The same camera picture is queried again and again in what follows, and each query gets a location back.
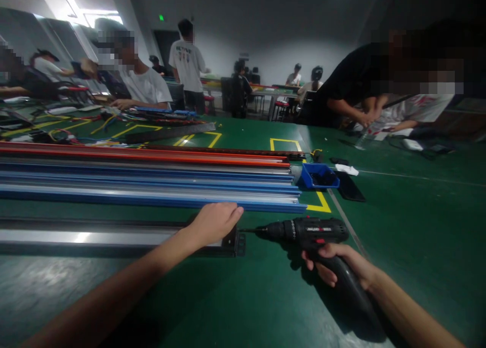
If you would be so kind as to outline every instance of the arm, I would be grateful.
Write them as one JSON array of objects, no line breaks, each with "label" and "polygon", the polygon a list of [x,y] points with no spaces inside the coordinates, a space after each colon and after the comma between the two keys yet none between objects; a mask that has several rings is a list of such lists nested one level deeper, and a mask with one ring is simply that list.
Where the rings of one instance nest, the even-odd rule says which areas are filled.
[{"label": "arm", "polygon": [[401,131],[402,129],[415,128],[419,124],[420,123],[416,120],[404,120],[402,123],[392,127],[389,132],[397,132]]},{"label": "arm", "polygon": [[235,203],[206,205],[190,226],[79,299],[22,347],[98,346],[149,288],[195,251],[224,238],[242,213]]},{"label": "arm", "polygon": [[[364,290],[376,300],[385,315],[410,346],[429,348],[464,347],[452,334],[423,310],[389,276],[372,265],[348,245],[329,243],[319,251],[325,258],[341,256],[354,270]],[[308,269],[314,263],[302,252]],[[319,276],[331,287],[338,281],[336,275],[321,264],[315,265]]]},{"label": "arm", "polygon": [[176,81],[178,83],[181,83],[181,78],[179,77],[179,72],[177,71],[177,67],[173,67],[172,70],[174,72],[174,77],[176,78]]},{"label": "arm", "polygon": [[145,108],[158,108],[158,109],[170,109],[168,102],[159,102],[156,104],[144,103],[138,100],[132,99],[116,99],[110,104],[112,107],[116,107],[119,110],[126,110],[133,106],[145,107]]},{"label": "arm", "polygon": [[373,122],[368,114],[361,113],[358,109],[353,108],[351,105],[349,105],[344,99],[328,99],[328,107],[338,114],[347,116],[357,121],[365,128]]},{"label": "arm", "polygon": [[32,93],[29,90],[24,89],[21,86],[0,89],[0,97],[2,98],[13,98],[17,96],[31,96],[31,95]]}]

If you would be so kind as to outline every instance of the smartphone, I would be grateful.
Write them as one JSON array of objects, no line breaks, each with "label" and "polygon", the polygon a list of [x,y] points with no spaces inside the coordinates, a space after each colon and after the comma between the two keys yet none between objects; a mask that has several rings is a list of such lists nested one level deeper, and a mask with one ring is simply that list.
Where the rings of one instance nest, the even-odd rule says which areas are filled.
[{"label": "smartphone", "polygon": [[346,200],[365,202],[366,199],[354,183],[351,176],[343,171],[334,171],[340,180],[339,193]]}]

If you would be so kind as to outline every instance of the red aluminum profile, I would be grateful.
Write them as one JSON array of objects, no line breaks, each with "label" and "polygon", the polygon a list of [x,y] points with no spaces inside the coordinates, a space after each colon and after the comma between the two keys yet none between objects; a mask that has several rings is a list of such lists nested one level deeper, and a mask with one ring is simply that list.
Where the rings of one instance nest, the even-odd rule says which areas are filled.
[{"label": "red aluminum profile", "polygon": [[0,142],[0,152],[7,152],[7,150],[19,149],[19,150],[44,150],[44,151],[61,151],[65,150],[70,154],[75,152],[80,156],[83,154],[102,153],[126,155],[128,157],[132,155],[140,155],[143,152],[144,155],[194,155],[194,156],[207,156],[207,157],[237,157],[248,158],[255,161],[271,159],[274,162],[284,162],[287,158],[284,156],[266,156],[266,155],[251,155],[251,154],[232,154],[232,153],[210,153],[210,152],[187,152],[178,150],[155,150],[155,149],[130,149],[130,148],[115,148],[115,147],[86,147],[77,145],[51,145],[43,143],[19,143],[19,142]]},{"label": "red aluminum profile", "polygon": [[128,150],[128,149],[112,150],[108,148],[96,148],[96,147],[84,147],[84,146],[62,146],[62,145],[40,145],[40,144],[34,147],[32,147],[33,144],[30,144],[29,147],[19,148],[19,147],[10,147],[10,146],[4,147],[5,144],[0,145],[0,153],[131,159],[131,160],[140,160],[140,161],[227,164],[227,165],[245,165],[245,166],[262,166],[262,167],[278,167],[278,168],[290,167],[290,164],[285,162],[264,162],[252,158],[250,158],[248,161],[231,160],[231,159],[222,160],[222,159],[218,159],[218,157],[208,157],[209,155],[204,152],[179,152],[179,154],[177,153],[173,154],[174,152],[164,152],[164,151]]}]

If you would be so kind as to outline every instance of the wire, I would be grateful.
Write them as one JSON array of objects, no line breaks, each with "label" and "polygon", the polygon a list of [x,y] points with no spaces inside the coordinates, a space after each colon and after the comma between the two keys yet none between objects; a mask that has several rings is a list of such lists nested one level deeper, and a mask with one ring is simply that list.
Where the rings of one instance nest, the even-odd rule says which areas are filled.
[{"label": "wire", "polygon": [[114,116],[114,115],[113,115],[113,116],[111,116],[110,118],[108,118],[108,119],[106,120],[106,122],[104,122],[104,123],[103,123],[103,125],[102,125],[101,127],[96,128],[96,129],[95,129],[94,131],[92,131],[90,134],[91,134],[91,135],[93,135],[94,133],[96,133],[96,132],[97,132],[97,131],[99,131],[100,129],[104,129],[104,128],[105,128],[105,126],[108,124],[108,122],[110,122],[110,120],[112,120],[112,119],[114,119],[114,118],[115,118],[115,116]]}]

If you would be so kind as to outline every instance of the red stool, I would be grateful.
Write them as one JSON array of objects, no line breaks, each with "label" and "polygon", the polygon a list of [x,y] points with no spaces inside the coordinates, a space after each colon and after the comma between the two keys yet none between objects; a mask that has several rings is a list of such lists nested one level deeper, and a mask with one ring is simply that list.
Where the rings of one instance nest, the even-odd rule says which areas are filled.
[{"label": "red stool", "polygon": [[216,109],[214,107],[214,97],[204,96],[204,101],[209,102],[208,106],[206,107],[206,114],[216,115]]},{"label": "red stool", "polygon": [[[289,107],[289,104],[287,102],[279,102],[276,101],[275,104],[273,105],[273,111],[272,111],[272,117],[270,118],[270,121],[278,121],[278,116],[280,115],[280,121],[284,120],[284,113],[285,109]],[[275,119],[273,119],[273,116],[275,115],[275,110],[277,110],[277,115]]]}]

